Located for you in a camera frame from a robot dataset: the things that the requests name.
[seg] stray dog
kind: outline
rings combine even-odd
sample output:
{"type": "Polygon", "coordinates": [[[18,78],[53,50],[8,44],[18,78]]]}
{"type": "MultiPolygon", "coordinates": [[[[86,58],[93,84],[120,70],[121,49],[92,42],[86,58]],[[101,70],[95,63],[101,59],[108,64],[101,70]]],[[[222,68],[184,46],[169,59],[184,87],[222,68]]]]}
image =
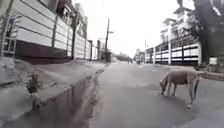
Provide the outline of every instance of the stray dog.
{"type": "Polygon", "coordinates": [[[170,95],[170,87],[174,84],[172,95],[175,96],[177,85],[186,84],[189,89],[190,103],[187,105],[188,109],[193,107],[193,102],[196,99],[196,93],[199,83],[199,74],[194,71],[177,70],[169,72],[166,77],[159,82],[162,88],[161,94],[164,95],[168,85],[167,95],[170,95]]]}

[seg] window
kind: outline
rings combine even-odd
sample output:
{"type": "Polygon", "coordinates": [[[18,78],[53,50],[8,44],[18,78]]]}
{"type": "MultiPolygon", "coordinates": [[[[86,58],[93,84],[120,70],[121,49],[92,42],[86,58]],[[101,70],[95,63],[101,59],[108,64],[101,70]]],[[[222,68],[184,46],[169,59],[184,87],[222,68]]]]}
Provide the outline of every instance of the window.
{"type": "Polygon", "coordinates": [[[179,19],[179,18],[181,18],[183,15],[184,15],[184,12],[183,12],[183,11],[180,12],[180,13],[177,13],[177,18],[179,19]]]}

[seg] white wall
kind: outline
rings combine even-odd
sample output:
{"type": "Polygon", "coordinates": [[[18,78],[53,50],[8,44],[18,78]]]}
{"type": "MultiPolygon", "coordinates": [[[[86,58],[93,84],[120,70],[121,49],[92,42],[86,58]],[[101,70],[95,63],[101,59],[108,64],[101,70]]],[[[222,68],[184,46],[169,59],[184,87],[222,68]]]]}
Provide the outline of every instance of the white wall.
{"type": "Polygon", "coordinates": [[[9,6],[10,0],[0,0],[0,16],[3,15],[9,6]]]}
{"type": "Polygon", "coordinates": [[[75,58],[84,59],[85,55],[85,38],[76,33],[75,38],[75,58]]]}
{"type": "Polygon", "coordinates": [[[90,59],[91,57],[91,43],[86,41],[86,51],[85,51],[85,59],[90,59]]]}
{"type": "MultiPolygon", "coordinates": [[[[18,11],[23,17],[18,32],[18,40],[52,46],[53,29],[56,15],[37,0],[15,0],[12,9],[18,11]]],[[[71,56],[72,28],[58,18],[55,30],[54,47],[67,50],[71,56]]]]}
{"type": "Polygon", "coordinates": [[[52,12],[36,0],[15,0],[12,9],[23,16],[18,40],[51,46],[55,19],[52,12]]]}
{"type": "Polygon", "coordinates": [[[96,46],[92,46],[92,60],[97,60],[97,48],[96,46]]]}

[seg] street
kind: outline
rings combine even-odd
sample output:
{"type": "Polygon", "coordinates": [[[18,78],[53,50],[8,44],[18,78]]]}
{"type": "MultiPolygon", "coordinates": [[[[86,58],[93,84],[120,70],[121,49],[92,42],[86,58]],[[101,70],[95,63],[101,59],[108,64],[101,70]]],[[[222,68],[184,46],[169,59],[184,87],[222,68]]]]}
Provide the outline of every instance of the street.
{"type": "Polygon", "coordinates": [[[99,102],[91,128],[223,128],[224,86],[201,79],[193,109],[186,86],[163,97],[158,84],[170,69],[125,62],[111,64],[99,77],[99,102]]]}

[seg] wall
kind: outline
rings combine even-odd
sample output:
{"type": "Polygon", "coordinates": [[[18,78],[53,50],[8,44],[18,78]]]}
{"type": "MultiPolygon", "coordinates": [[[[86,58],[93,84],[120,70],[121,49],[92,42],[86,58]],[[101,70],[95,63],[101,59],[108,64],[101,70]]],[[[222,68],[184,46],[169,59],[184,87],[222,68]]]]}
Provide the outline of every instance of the wall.
{"type": "Polygon", "coordinates": [[[10,0],[0,0],[0,16],[3,15],[8,8],[10,0]]]}
{"type": "MultiPolygon", "coordinates": [[[[186,37],[181,42],[188,42],[185,46],[174,47],[171,49],[171,64],[175,65],[197,65],[200,63],[200,47],[199,42],[192,38],[186,37]]],[[[155,52],[155,63],[169,63],[169,49],[165,51],[155,52]]]]}
{"type": "Polygon", "coordinates": [[[85,47],[85,59],[90,60],[91,59],[91,43],[89,41],[86,41],[86,47],[85,47]]]}
{"type": "Polygon", "coordinates": [[[39,64],[71,59],[73,28],[66,22],[37,0],[14,0],[12,9],[22,16],[17,58],[39,64]]]}
{"type": "Polygon", "coordinates": [[[84,59],[85,57],[85,42],[86,39],[76,33],[75,36],[75,51],[74,55],[76,59],[84,59]]]}

